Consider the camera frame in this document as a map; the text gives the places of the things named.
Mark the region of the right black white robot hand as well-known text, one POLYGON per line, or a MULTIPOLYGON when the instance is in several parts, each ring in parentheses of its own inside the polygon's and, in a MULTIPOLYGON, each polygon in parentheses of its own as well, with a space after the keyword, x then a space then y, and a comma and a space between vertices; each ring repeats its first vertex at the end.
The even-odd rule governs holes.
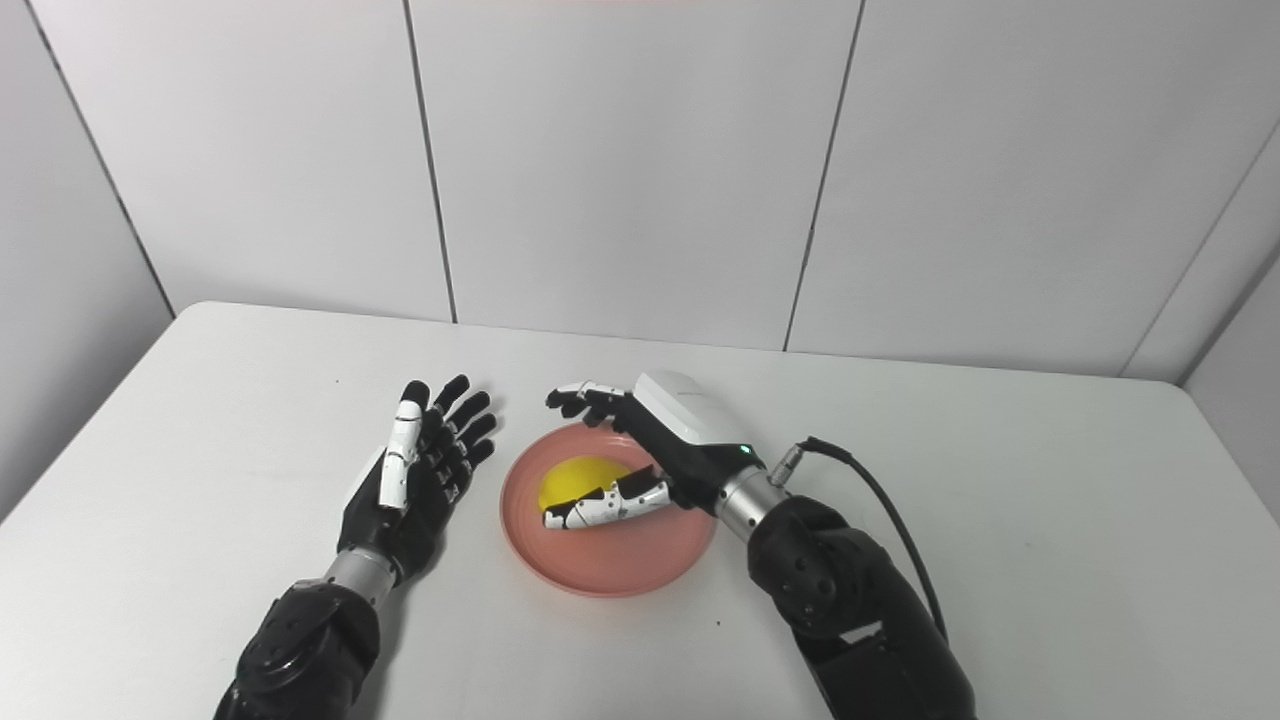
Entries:
POLYGON ((541 514, 547 529, 603 527, 678 506, 701 510, 749 541, 785 500, 730 410, 682 373, 643 373, 631 389, 593 380, 561 386, 547 406, 627 436, 652 459, 603 489, 553 503, 541 514))

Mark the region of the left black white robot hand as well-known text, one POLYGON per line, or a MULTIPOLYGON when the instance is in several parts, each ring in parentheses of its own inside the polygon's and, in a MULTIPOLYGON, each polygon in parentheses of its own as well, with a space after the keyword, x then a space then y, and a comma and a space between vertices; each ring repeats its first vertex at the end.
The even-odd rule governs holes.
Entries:
POLYGON ((458 374, 438 392, 411 380, 387 441, 343 510, 335 548, 371 551, 401 583, 424 571, 477 468, 495 451, 492 397, 458 374))

